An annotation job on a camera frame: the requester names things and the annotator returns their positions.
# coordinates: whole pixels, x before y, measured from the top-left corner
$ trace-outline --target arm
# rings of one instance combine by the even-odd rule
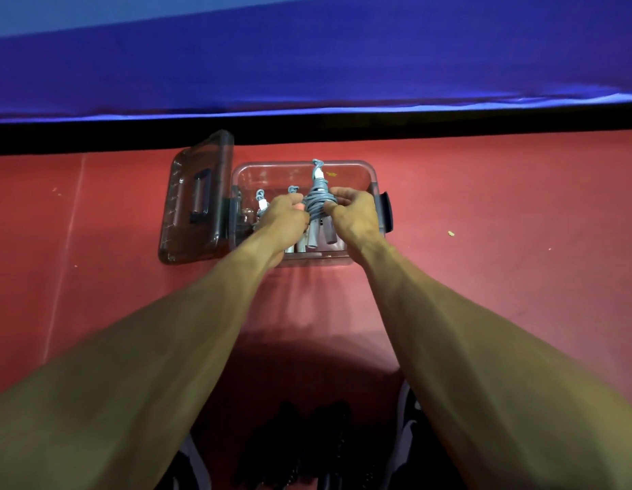
[[[400,366],[469,486],[632,488],[632,406],[568,356],[428,277],[378,233],[372,196],[326,206]]]
[[[1,489],[152,489],[225,366],[264,273],[302,236],[302,195],[206,277],[0,396]]]

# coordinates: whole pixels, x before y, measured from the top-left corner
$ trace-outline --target hand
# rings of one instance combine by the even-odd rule
[[[282,261],[284,250],[293,246],[309,225],[302,197],[295,193],[273,199],[254,235],[248,239],[258,243],[261,254],[268,256],[267,268],[275,268]]]
[[[323,209],[334,221],[334,229],[347,245],[350,257],[362,264],[362,246],[384,240],[379,232],[375,199],[367,192],[348,187],[333,187],[329,192],[336,196],[338,204],[326,202]]]

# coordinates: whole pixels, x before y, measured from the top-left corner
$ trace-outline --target red floor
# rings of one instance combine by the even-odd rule
[[[0,157],[0,392],[209,267],[157,260],[173,155]],[[235,156],[368,161],[391,196],[393,244],[632,401],[632,131],[238,146]],[[385,420],[397,368],[358,267],[280,269],[203,426],[227,437],[245,430],[237,413],[261,422],[283,398],[308,409],[339,396],[362,421]]]

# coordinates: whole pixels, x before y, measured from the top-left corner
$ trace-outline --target plastic storage box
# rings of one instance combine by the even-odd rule
[[[231,171],[234,140],[218,131],[173,159],[162,220],[159,258],[168,264],[191,263],[220,257],[253,233],[258,189],[265,198],[299,186],[306,195],[312,186],[313,164],[304,162],[247,163]],[[373,167],[364,161],[325,161],[329,186],[352,187],[375,197],[382,234],[392,230],[392,213],[386,193],[380,194]],[[328,246],[324,240],[306,253],[286,253],[281,266],[346,264],[345,245]]]

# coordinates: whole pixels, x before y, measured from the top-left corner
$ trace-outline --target box lid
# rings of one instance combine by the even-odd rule
[[[171,165],[159,243],[163,263],[191,263],[227,252],[234,137],[218,131],[180,151]]]

